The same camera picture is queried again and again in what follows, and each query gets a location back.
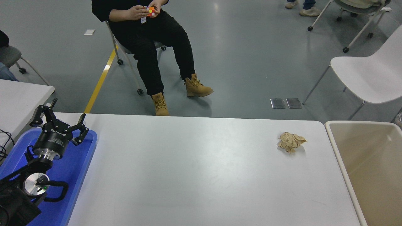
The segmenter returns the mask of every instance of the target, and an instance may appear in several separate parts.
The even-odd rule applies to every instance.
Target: yellow floor line
[[[89,99],[88,104],[86,105],[86,108],[84,110],[84,113],[88,114],[91,112],[92,106],[95,103],[95,100],[99,94],[99,91],[101,90],[101,87],[103,85],[103,82],[105,81],[106,75],[109,72],[109,68],[113,63],[113,60],[116,56],[115,50],[112,51],[112,53],[110,54],[109,60],[107,61],[105,68],[103,69],[102,75],[99,78],[98,84],[96,85],[94,92],[92,93],[91,98]]]

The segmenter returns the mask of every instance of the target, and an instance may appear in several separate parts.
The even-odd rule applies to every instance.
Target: gray floor
[[[315,18],[285,9],[285,2],[171,0],[164,10],[187,31],[199,78],[215,91],[205,98],[187,98],[173,49],[168,48],[159,67],[171,115],[323,123],[347,119],[360,100],[342,92],[344,86],[332,71],[302,109],[272,109],[269,99],[302,101],[333,57],[373,54],[402,23],[401,0],[389,4],[392,12],[384,16],[374,37],[366,38],[366,31],[347,54],[342,48],[368,17],[344,13],[343,20],[336,22],[339,7],[333,3],[308,32]],[[316,7],[322,9],[326,3],[318,0]],[[112,52],[107,27],[91,13],[90,1],[0,0],[0,21],[10,44],[56,88],[55,111],[83,112]],[[86,29],[96,31],[84,36]],[[28,74],[11,68],[20,81],[43,84],[24,62],[21,65]],[[367,104],[353,120],[390,121],[401,106],[402,99]],[[128,65],[114,61],[91,113],[153,115],[154,106],[150,97],[137,95]]]

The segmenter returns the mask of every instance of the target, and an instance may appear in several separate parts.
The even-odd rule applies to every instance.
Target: jeans
[[[296,0],[287,0],[287,2],[295,2]],[[303,9],[311,9],[316,4],[314,0],[305,0]]]
[[[11,71],[2,62],[0,62],[0,79],[17,81]]]
[[[152,96],[163,93],[163,83],[158,67],[157,51],[154,41],[173,47],[176,63],[182,79],[191,79],[195,73],[193,51],[187,33],[168,13],[161,10],[156,18],[146,18],[144,24],[135,21],[110,23],[116,39],[134,54],[138,60],[139,75]]]

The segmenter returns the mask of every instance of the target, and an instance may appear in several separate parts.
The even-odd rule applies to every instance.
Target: round metal disc
[[[49,177],[43,173],[33,173],[24,182],[24,191],[29,195],[41,195],[46,192],[47,187],[36,185],[37,179],[42,178],[49,180]]]

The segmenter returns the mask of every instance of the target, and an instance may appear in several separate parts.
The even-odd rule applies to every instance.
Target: crumpled paper
[[[284,148],[289,153],[296,152],[295,148],[307,142],[304,137],[288,132],[284,132],[279,139],[281,141],[278,143],[278,147]]]

